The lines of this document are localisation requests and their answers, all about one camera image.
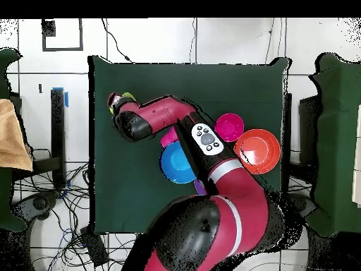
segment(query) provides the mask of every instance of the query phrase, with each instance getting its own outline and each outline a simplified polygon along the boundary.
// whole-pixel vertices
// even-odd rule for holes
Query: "floor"
[[[79,47],[78,19],[55,19],[56,36],[47,37],[47,47]],[[108,31],[118,41],[119,49],[134,62],[195,62],[193,18],[104,19]],[[337,18],[198,18],[197,63],[199,64],[269,64],[278,56],[292,59],[288,91],[293,94],[291,159],[298,160],[298,102],[317,94],[308,78],[315,72],[314,62],[323,52],[336,52],[349,61],[361,59],[357,21]],[[117,52],[113,38],[107,35],[101,19],[82,20],[83,51],[43,52],[41,20],[0,20],[0,47],[18,49],[23,56],[8,67],[11,89],[23,99],[22,115],[29,144],[34,149],[51,148],[50,90],[68,92],[66,118],[66,170],[83,166],[89,159],[87,56],[100,55],[112,62],[126,62]],[[37,158],[49,155],[36,151]],[[46,179],[35,183],[46,188]],[[30,182],[17,182],[13,201],[32,193]],[[86,188],[81,173],[72,186]],[[69,199],[75,195],[68,194]],[[88,207],[82,199],[82,207]],[[69,213],[59,200],[54,208],[63,229],[69,228]],[[89,210],[76,210],[79,226],[89,221]],[[112,259],[124,260],[133,245],[134,234],[107,234],[106,249]],[[35,222],[31,238],[31,256],[37,271],[47,271],[52,257],[66,245],[56,215]],[[308,255],[307,233],[292,248],[280,253],[259,254],[247,259],[234,271],[305,271]],[[86,266],[88,271],[103,271]],[[61,263],[56,271],[61,271]],[[104,271],[119,271],[121,265],[106,265]],[[67,271],[85,271],[69,267]]]

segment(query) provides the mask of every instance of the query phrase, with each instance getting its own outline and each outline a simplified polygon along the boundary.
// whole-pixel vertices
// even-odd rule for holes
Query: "white floor tile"
[[[33,262],[34,268],[36,271],[47,271],[49,269],[49,266],[51,265],[53,261],[53,257],[56,257],[58,255],[59,258],[55,259],[54,266],[51,269],[51,271],[85,271],[83,266],[81,265],[81,260],[75,253],[71,253],[70,251],[66,253],[66,256],[69,259],[69,262],[74,265],[79,266],[67,266],[61,259],[62,251],[55,248],[31,248],[30,249],[30,258]],[[80,249],[78,250],[78,254],[81,257],[82,261],[87,263],[90,261],[90,257],[87,254],[87,249]],[[94,264],[89,263],[85,265],[85,268],[87,271],[94,271]],[[108,265],[104,264],[103,267],[98,266],[96,267],[95,271],[107,271]]]
[[[288,187],[292,187],[289,189],[290,192],[292,191],[293,193],[298,193],[309,197],[312,186],[300,179],[290,177]]]
[[[282,251],[281,271],[306,271],[308,251]]]
[[[286,56],[293,60],[290,73],[313,74],[316,58],[336,52],[348,61],[361,59],[357,21],[347,18],[288,18]]]
[[[189,62],[190,43],[194,37],[192,20],[192,18],[108,19],[108,31],[116,38],[119,50],[131,61],[180,64]],[[109,60],[127,62],[116,50],[116,44],[110,35],[108,41]]]
[[[82,165],[84,165],[84,164],[67,163],[66,171],[77,169],[78,167],[80,167]],[[71,179],[72,175],[73,175],[73,173],[70,173],[67,176],[67,179]],[[51,184],[50,185],[40,184],[40,182],[47,181],[47,180],[43,179],[42,177],[34,176],[33,180],[34,180],[37,188],[53,189],[53,186]],[[23,184],[22,185],[23,198],[34,193],[34,191],[30,191],[30,190],[34,190],[34,188],[31,187],[32,184],[29,179],[22,180],[22,184]],[[87,185],[83,181],[83,178],[82,178],[82,172],[80,172],[71,181],[70,188],[79,189],[79,188],[86,188],[86,187],[87,187]],[[68,191],[68,194],[66,195],[66,197],[68,198],[68,199],[66,199],[66,203],[72,209],[74,208],[74,206],[71,206],[71,201],[75,200],[75,197],[77,195],[81,195],[81,193],[79,193],[77,191]],[[74,203],[84,209],[80,209],[79,207],[77,207],[75,209],[75,213],[78,217],[78,234],[80,233],[81,228],[86,227],[89,224],[89,220],[90,220],[89,209],[87,209],[87,208],[89,208],[89,199],[82,198],[82,199],[80,199],[80,202],[78,203],[79,199],[80,198],[77,198]],[[61,220],[60,224],[61,224],[61,227],[63,230],[66,231],[66,230],[69,230],[71,227],[72,228],[74,227],[73,214],[71,214],[71,218],[70,218],[69,209],[66,207],[66,205],[62,199],[59,198],[56,200],[56,206],[53,209],[53,211],[55,211],[55,213],[59,216],[59,218]],[[30,246],[32,246],[32,247],[59,247],[59,245],[60,246],[66,245],[66,241],[62,241],[62,243],[60,244],[61,239],[63,237],[63,232],[61,231],[61,229],[59,227],[58,218],[56,217],[56,215],[53,211],[50,212],[50,216],[46,220],[40,221],[37,219],[35,221],[34,227],[32,228],[32,234],[31,234],[31,238],[30,238]]]
[[[73,47],[74,34],[62,38],[62,32],[74,32],[74,20],[54,19],[58,36],[47,37],[49,44],[57,47]],[[25,19],[19,23],[19,51],[23,55],[20,61],[21,73],[86,73],[88,72],[87,56],[106,56],[106,32],[100,19],[82,20],[83,51],[42,51],[42,26],[40,19]]]
[[[272,18],[198,18],[197,62],[200,64],[265,64],[284,56],[285,23]]]
[[[135,234],[109,234],[109,247],[119,248],[126,247],[132,248],[134,245]]]
[[[361,171],[361,138],[356,138],[355,169]]]
[[[353,202],[361,204],[361,171],[353,172]]]
[[[233,271],[279,271],[280,253],[259,253],[244,260]]]
[[[6,77],[8,78],[8,84],[10,84],[10,91],[11,92],[19,92],[18,75],[6,74]]]
[[[359,105],[359,107],[358,107],[357,136],[361,137],[361,105]]]
[[[126,249],[110,249],[109,258],[111,261],[109,262],[109,271],[121,271],[121,268],[123,267],[122,263],[125,262],[129,252],[130,250]]]
[[[308,249],[308,235],[305,227],[302,229],[300,239],[294,246],[291,246],[290,249]]]
[[[290,148],[300,150],[300,100],[317,95],[317,89],[307,76],[289,76],[288,92],[292,94]]]
[[[57,254],[58,250],[54,248],[31,248],[30,259],[35,271],[47,271]]]
[[[18,20],[0,19],[0,48],[18,48]],[[7,72],[18,72],[18,62],[13,62],[8,66]]]
[[[51,150],[51,96],[53,88],[68,93],[64,107],[66,161],[89,160],[89,98],[87,75],[20,75],[22,116],[27,141]]]

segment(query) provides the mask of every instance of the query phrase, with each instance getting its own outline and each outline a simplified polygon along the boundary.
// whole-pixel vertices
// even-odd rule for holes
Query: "pink bowl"
[[[216,132],[227,143],[231,143],[239,139],[243,134],[245,124],[243,120],[233,113],[226,113],[217,119]]]
[[[165,136],[161,138],[161,145],[167,147],[170,143],[178,141],[178,136],[174,127],[169,130]]]

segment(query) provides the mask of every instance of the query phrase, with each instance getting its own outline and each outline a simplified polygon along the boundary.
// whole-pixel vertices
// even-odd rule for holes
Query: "magenta bowl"
[[[232,143],[243,134],[245,124],[243,120],[234,113],[226,113],[217,119],[215,130],[227,143]]]

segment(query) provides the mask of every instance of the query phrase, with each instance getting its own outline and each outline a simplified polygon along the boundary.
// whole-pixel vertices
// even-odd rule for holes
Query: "towel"
[[[29,151],[13,103],[0,99],[0,167],[32,171]]]

